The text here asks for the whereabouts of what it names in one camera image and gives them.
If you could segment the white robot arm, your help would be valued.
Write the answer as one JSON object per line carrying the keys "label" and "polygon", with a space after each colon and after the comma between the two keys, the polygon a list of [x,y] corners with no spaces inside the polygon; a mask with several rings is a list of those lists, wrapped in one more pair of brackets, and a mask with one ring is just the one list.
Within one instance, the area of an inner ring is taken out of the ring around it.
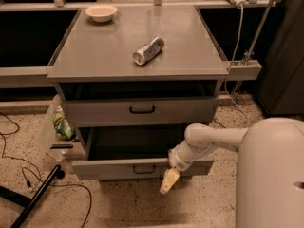
{"label": "white robot arm", "polygon": [[249,128],[193,123],[168,152],[160,192],[218,148],[237,152],[236,228],[304,228],[304,122],[268,118]]}

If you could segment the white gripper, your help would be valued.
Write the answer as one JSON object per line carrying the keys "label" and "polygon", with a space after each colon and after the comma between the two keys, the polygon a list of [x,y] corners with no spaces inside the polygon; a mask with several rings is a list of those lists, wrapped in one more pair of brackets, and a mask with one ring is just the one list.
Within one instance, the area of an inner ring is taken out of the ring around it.
{"label": "white gripper", "polygon": [[168,161],[170,169],[164,173],[161,182],[160,192],[167,194],[180,177],[180,172],[186,171],[194,160],[202,156],[202,150],[189,145],[187,141],[182,141],[173,149],[168,151]]}

